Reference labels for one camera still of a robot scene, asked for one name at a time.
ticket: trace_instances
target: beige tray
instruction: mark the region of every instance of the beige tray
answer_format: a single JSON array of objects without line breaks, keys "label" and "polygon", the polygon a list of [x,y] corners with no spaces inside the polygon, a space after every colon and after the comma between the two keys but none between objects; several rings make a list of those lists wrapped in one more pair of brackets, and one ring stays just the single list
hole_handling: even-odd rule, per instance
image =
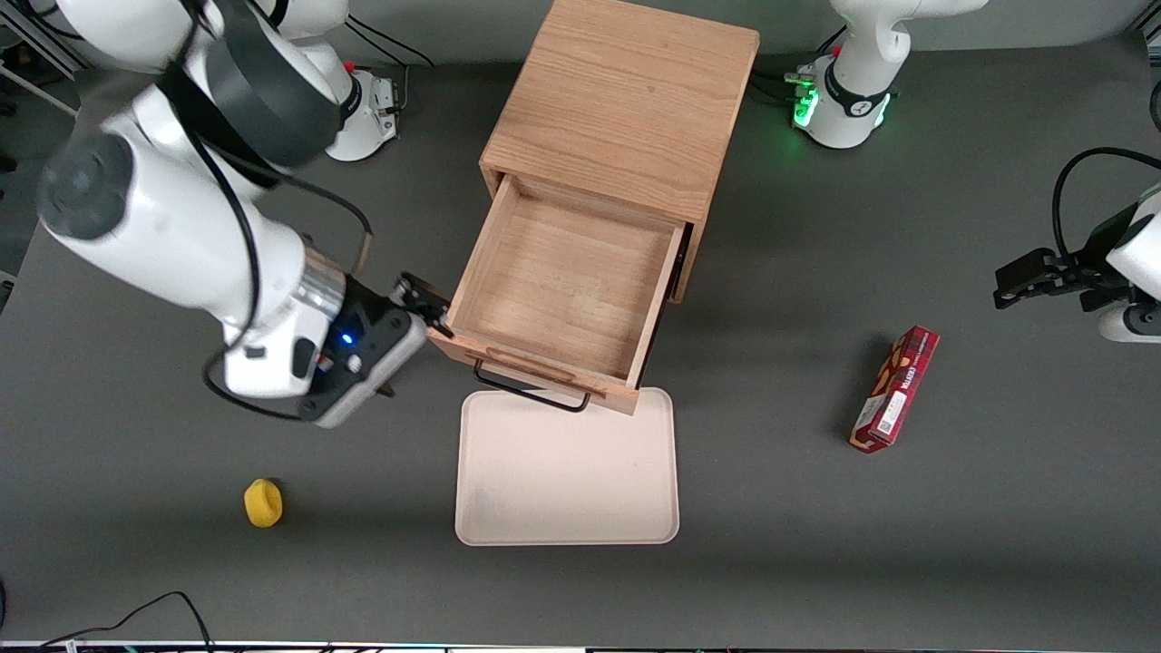
[{"label": "beige tray", "polygon": [[643,388],[632,417],[597,406],[571,414],[503,392],[463,402],[455,532],[464,544],[665,544],[678,523],[664,390]]}]

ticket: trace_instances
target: wooden cabinet top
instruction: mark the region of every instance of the wooden cabinet top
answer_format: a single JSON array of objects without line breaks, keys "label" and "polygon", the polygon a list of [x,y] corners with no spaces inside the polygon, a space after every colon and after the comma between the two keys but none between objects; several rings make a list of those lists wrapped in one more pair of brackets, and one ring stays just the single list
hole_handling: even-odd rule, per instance
[{"label": "wooden cabinet top", "polygon": [[704,222],[758,33],[618,0],[556,0],[485,170]]}]

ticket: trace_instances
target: yellow sponge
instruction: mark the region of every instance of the yellow sponge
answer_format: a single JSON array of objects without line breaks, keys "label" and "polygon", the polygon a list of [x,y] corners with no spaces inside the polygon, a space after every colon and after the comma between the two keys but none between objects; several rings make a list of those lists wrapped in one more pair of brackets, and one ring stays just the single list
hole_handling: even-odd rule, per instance
[{"label": "yellow sponge", "polygon": [[259,529],[268,529],[282,517],[282,493],[267,479],[250,483],[243,501],[246,504],[246,517]]}]

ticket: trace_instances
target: black metal handle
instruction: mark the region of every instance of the black metal handle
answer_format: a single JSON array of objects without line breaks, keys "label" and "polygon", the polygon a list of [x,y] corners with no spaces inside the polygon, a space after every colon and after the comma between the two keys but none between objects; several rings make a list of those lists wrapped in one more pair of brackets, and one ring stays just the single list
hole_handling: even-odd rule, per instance
[{"label": "black metal handle", "polygon": [[483,365],[484,365],[484,359],[477,358],[476,359],[476,366],[473,367],[471,373],[476,375],[476,380],[477,381],[479,381],[481,383],[483,383],[483,385],[485,385],[485,386],[488,386],[490,388],[496,388],[497,390],[509,392],[509,393],[512,393],[512,394],[514,394],[517,396],[521,396],[524,399],[531,399],[532,401],[535,401],[535,402],[539,402],[539,403],[543,403],[545,406],[551,406],[553,408],[560,408],[561,410],[567,410],[569,412],[580,412],[582,410],[584,410],[585,408],[589,407],[589,397],[592,396],[589,393],[584,394],[584,399],[580,400],[580,406],[569,406],[567,403],[561,403],[558,401],[553,401],[553,400],[550,400],[548,397],[542,397],[542,396],[539,396],[539,395],[534,395],[534,394],[532,394],[532,393],[529,393],[527,390],[521,390],[520,388],[513,388],[512,386],[502,383],[499,381],[493,381],[491,379],[484,379],[483,375],[479,374],[479,369],[481,369],[481,367],[483,367]]}]

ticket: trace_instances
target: open drawer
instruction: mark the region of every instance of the open drawer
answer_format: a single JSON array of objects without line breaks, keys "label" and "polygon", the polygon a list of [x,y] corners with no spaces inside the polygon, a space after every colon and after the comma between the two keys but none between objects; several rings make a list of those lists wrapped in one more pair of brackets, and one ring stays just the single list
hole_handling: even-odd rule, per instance
[{"label": "open drawer", "polygon": [[632,415],[684,232],[642,209],[505,175],[448,311],[455,337],[428,336],[493,387],[507,385],[502,375],[571,396],[574,408]]}]

